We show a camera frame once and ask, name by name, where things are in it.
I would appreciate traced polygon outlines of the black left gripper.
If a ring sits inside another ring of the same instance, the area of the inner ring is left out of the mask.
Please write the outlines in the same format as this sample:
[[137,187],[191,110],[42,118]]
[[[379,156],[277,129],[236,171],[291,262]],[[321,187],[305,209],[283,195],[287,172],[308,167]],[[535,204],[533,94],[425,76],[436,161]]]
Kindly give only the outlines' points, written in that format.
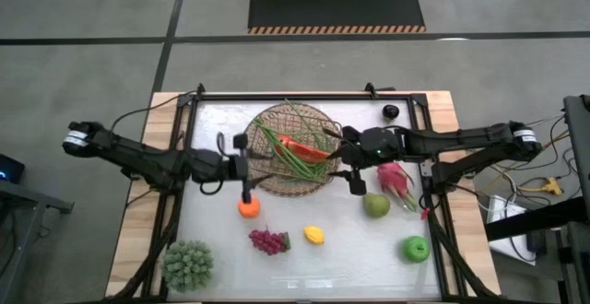
[[[255,178],[248,182],[248,161],[246,154],[246,147],[248,145],[247,134],[237,134],[233,136],[233,144],[236,149],[240,151],[239,155],[228,155],[225,151],[225,136],[223,133],[217,133],[216,143],[219,153],[223,157],[228,158],[227,180],[242,182],[242,202],[251,203],[251,188],[255,188],[262,181],[268,180],[272,177],[271,174],[263,177]],[[257,153],[253,150],[248,151],[248,157],[251,159],[272,159],[272,156]]]

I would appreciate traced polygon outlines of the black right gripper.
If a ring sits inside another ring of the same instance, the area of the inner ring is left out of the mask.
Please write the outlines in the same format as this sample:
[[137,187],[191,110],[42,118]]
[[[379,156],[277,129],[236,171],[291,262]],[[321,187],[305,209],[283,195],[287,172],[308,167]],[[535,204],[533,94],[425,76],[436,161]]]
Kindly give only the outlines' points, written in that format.
[[357,196],[367,193],[366,181],[362,179],[360,171],[368,167],[367,158],[360,147],[360,132],[352,126],[343,127],[343,140],[348,147],[340,147],[331,153],[326,159],[348,157],[349,170],[329,172],[328,176],[347,178],[350,192]]

